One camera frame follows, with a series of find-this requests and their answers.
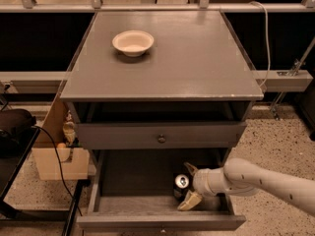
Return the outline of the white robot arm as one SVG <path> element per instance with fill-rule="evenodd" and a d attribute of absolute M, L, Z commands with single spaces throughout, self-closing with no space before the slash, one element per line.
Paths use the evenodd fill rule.
<path fill-rule="evenodd" d="M 217 194 L 252 196 L 263 190 L 300 210 L 315 215 L 315 182 L 261 168 L 245 159 L 231 158 L 221 168 L 198 169 L 185 162 L 192 189 L 178 206 L 190 210 L 204 198 Z"/>

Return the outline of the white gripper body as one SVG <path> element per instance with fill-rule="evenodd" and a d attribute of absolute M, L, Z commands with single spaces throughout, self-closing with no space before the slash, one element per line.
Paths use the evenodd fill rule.
<path fill-rule="evenodd" d="M 193 188 L 202 197 L 214 195 L 209 185 L 210 172 L 210 169 L 199 169 L 193 176 Z"/>

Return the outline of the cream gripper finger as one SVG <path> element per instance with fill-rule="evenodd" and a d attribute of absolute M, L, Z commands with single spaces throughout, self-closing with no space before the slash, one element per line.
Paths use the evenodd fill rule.
<path fill-rule="evenodd" d="M 184 166 L 187 168 L 191 176 L 194 176 L 198 172 L 198 168 L 189 162 L 185 162 Z"/>
<path fill-rule="evenodd" d="M 197 192 L 188 191 L 183 202 L 178 206 L 178 210 L 187 211 L 198 205 L 203 197 Z"/>

